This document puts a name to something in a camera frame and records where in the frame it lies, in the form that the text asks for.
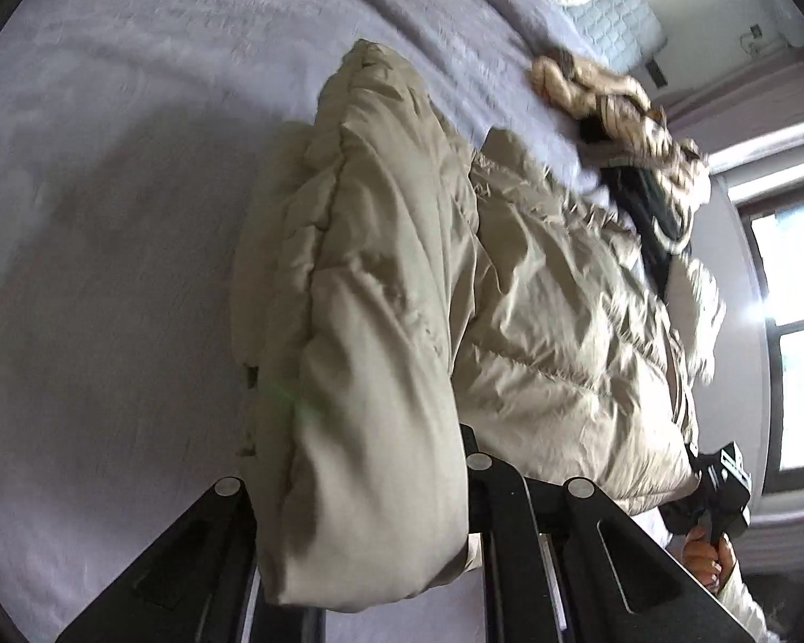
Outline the person's right hand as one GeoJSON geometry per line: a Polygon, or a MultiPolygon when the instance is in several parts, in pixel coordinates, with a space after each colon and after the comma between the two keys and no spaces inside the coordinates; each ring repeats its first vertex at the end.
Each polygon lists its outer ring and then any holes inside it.
{"type": "Polygon", "coordinates": [[[717,594],[735,573],[735,549],[727,534],[713,541],[703,526],[688,531],[682,545],[681,557],[684,566],[704,588],[717,594]]]}

